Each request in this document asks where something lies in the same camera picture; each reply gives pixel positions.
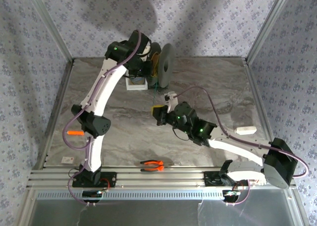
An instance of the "pliers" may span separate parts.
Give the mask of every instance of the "pliers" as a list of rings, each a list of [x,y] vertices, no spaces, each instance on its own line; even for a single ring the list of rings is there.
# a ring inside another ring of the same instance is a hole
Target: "pliers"
[[[157,167],[154,168],[144,168],[141,169],[141,171],[162,171],[164,168],[170,167],[173,164],[171,163],[164,163],[163,161],[157,161],[157,160],[147,160],[147,161],[142,161],[140,164],[143,165],[157,165]]]

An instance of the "small label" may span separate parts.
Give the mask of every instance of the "small label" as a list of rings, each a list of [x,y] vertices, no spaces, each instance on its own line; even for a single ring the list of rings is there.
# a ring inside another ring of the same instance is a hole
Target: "small label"
[[[61,160],[61,163],[63,164],[73,164],[74,162],[74,158],[70,158],[70,157],[63,157]]]

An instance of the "white eraser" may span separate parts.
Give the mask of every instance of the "white eraser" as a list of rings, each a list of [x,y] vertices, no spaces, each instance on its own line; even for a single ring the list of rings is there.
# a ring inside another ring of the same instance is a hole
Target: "white eraser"
[[[63,164],[73,164],[74,162],[74,158],[70,158],[70,157],[63,157],[61,160],[61,163]]]
[[[234,132],[239,135],[254,134],[257,131],[255,126],[237,127]]]

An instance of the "gray marble surface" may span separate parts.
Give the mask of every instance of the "gray marble surface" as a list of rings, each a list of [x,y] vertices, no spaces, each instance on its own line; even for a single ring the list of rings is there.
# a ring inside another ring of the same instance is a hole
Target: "gray marble surface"
[[[75,165],[83,160],[84,153],[69,149],[63,142],[61,132],[72,118],[71,106],[80,103],[87,95],[102,62],[102,58],[75,60],[46,166],[62,165],[62,157],[74,157]],[[227,128],[254,125],[258,130],[253,137],[264,137],[240,58],[177,59],[169,90],[180,93],[192,85],[200,85],[208,90]],[[127,91],[124,78],[119,81],[104,114],[111,120],[101,153],[104,166],[132,166],[148,159],[172,160],[176,166],[221,166],[227,159],[241,159],[227,151],[179,140],[174,136],[171,126],[156,126],[156,120],[151,116],[151,106],[153,102],[164,104],[163,93],[166,91],[155,95],[154,90]],[[201,90],[186,92],[179,97],[181,101],[187,101],[200,118],[217,123],[207,96]],[[71,128],[79,129],[80,124],[77,122]],[[177,134],[186,138],[181,132]],[[69,136],[69,139],[78,147],[84,144],[83,136]]]

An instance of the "patterned wallpaper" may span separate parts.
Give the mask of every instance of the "patterned wallpaper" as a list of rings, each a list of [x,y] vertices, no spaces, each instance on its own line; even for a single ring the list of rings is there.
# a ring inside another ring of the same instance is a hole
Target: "patterned wallpaper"
[[[43,0],[74,57],[102,57],[138,28],[178,56],[242,56],[275,0]]]
[[[66,61],[29,0],[0,1],[0,225],[12,225]]]
[[[317,225],[317,0],[287,1],[252,69],[274,136],[310,165],[296,182]]]

